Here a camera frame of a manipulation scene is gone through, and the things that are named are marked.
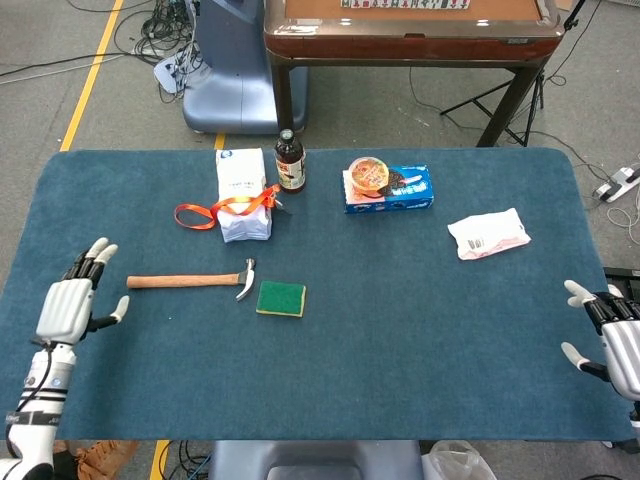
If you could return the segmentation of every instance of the hammer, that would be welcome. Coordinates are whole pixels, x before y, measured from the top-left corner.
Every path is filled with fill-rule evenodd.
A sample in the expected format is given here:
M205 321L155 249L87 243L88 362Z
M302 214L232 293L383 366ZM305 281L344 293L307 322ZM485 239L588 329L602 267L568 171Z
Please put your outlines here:
M226 275L164 275L155 277L127 277L129 288L166 288L166 287L208 287L212 285L244 285L242 291L236 295L240 301L247 296L253 286L256 261L247 258L247 269L240 273Z

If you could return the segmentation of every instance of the bottle label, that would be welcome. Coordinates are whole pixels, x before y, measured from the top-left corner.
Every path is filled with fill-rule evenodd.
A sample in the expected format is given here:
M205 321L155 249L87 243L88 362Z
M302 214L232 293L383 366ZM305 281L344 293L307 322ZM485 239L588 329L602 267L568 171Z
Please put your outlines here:
M295 190L304 185L304 159L306 156L307 152L304 152L302 158L295 163L284 163L276 157L280 185L289 190Z

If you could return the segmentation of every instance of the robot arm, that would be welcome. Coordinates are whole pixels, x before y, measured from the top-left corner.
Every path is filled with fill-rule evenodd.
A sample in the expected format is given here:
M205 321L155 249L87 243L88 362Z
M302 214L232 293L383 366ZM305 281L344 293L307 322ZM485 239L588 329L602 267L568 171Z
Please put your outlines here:
M33 340L42 350L33 357L18 407L6 417L13 458L0 459L0 480L53 478L53 442L76 363L73 346L87 333L119 323L129 305L125 296L111 315L91 316L102 271L117 249L100 238L49 288Z
M565 287L573 295L568 303L584 307L600 336L607 365L592 362L570 343L562 351L580 371L610 382L615 391L633 402L631 425L640 441L640 305L626 300L619 291L590 293L572 280Z

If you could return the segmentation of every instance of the blue table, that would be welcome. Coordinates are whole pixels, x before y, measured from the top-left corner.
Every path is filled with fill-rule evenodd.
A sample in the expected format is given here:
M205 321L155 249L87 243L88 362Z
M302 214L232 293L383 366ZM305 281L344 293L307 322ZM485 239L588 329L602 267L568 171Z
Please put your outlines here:
M373 154L427 163L428 210L345 215L340 171ZM274 182L271 152L265 152ZM213 151L79 151L46 166L0 303L0 405L15 408L48 286L106 235L120 251L94 312L131 274L222 273L307 286L302 319L255 313L257 288L131 292L124 322L78 345L61 438L619 440L628 405L560 343L601 359L562 282L605 288L568 159L550 149L311 150L268 242L177 226L217 200ZM515 207L532 242L456 256L447 224Z

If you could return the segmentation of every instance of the green scouring pad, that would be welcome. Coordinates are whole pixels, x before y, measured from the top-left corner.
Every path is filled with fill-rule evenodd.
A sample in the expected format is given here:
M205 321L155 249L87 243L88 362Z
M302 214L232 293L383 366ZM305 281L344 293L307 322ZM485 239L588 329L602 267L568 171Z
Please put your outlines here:
M307 287L296 283L263 281L256 312L266 315L302 317Z

